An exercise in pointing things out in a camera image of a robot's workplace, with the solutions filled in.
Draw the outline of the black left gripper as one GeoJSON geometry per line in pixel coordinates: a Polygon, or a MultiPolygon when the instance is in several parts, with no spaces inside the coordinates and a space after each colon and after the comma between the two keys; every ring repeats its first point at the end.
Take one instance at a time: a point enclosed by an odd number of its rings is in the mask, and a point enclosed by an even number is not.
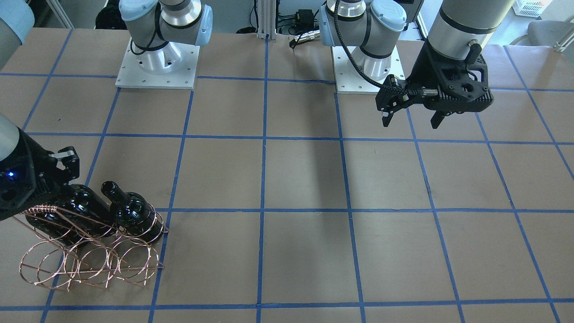
{"type": "MultiPolygon", "coordinates": [[[[421,104],[425,98],[431,97],[431,90],[423,87],[410,88],[406,80],[400,80],[389,74],[375,97],[376,108],[382,113],[382,125],[388,127],[395,112],[406,109],[413,104],[421,104]]],[[[451,116],[451,112],[434,112],[430,119],[433,129],[438,129],[443,120],[451,116]]]]}

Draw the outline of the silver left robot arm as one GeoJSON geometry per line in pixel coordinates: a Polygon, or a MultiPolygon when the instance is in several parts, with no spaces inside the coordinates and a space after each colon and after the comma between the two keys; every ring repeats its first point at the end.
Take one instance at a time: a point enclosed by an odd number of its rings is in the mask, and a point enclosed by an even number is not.
{"type": "Polygon", "coordinates": [[[322,43],[342,47],[352,68],[378,88],[382,123],[414,104],[434,112],[434,129],[452,114],[478,113],[494,101],[482,55],[511,0],[444,0],[412,67],[400,80],[388,68],[407,12],[394,0],[328,0],[319,12],[322,43]]]}

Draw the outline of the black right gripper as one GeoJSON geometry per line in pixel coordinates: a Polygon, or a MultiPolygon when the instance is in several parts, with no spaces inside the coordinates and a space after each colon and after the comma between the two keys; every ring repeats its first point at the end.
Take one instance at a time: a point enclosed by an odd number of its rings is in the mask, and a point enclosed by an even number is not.
{"type": "Polygon", "coordinates": [[[25,132],[19,135],[16,146],[0,164],[2,220],[54,200],[80,174],[80,160],[73,146],[54,153],[25,132]]]}

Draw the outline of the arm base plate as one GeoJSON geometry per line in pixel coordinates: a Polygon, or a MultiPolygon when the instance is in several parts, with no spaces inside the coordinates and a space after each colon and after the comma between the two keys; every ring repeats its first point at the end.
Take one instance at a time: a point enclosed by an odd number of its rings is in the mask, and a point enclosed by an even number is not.
{"type": "MultiPolygon", "coordinates": [[[[395,75],[400,80],[405,80],[405,73],[400,61],[397,47],[393,49],[389,57],[375,59],[367,57],[360,49],[355,46],[348,47],[353,59],[361,70],[370,79],[378,83],[383,83],[389,74],[395,75]]],[[[375,95],[379,88],[367,82],[359,75],[347,57],[343,47],[332,47],[333,67],[335,72],[335,82],[338,94],[360,94],[375,95]]]]}
{"type": "Polygon", "coordinates": [[[131,42],[117,74],[118,88],[192,90],[201,47],[175,42],[141,52],[131,42]]]}

